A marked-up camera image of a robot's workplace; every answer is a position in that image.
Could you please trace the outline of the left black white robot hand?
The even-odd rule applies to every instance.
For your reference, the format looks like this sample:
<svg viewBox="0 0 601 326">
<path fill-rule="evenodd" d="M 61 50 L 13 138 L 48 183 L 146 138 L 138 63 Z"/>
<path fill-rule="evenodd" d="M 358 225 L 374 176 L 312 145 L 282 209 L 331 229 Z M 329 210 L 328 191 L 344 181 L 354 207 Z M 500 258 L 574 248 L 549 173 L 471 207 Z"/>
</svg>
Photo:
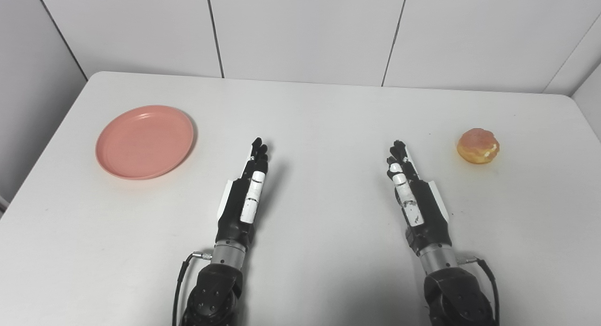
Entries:
<svg viewBox="0 0 601 326">
<path fill-rule="evenodd" d="M 254 221 L 268 168 L 268 146 L 258 137 L 251 144 L 242 176 L 227 191 L 227 201 L 217 222 L 216 242 L 235 242 L 248 251 L 254 239 Z"/>
</svg>

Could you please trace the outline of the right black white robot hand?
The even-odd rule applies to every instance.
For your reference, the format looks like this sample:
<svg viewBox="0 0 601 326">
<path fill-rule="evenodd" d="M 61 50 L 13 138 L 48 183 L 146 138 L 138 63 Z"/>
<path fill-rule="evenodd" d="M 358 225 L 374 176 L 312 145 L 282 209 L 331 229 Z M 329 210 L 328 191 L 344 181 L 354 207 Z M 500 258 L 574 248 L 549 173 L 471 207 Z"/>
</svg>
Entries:
<svg viewBox="0 0 601 326">
<path fill-rule="evenodd" d="M 403 141 L 395 140 L 389 153 L 387 176 L 393 183 L 397 203 L 407 224 L 408 246 L 417 256 L 432 245 L 451 246 L 448 218 L 433 183 L 419 176 Z"/>
</svg>

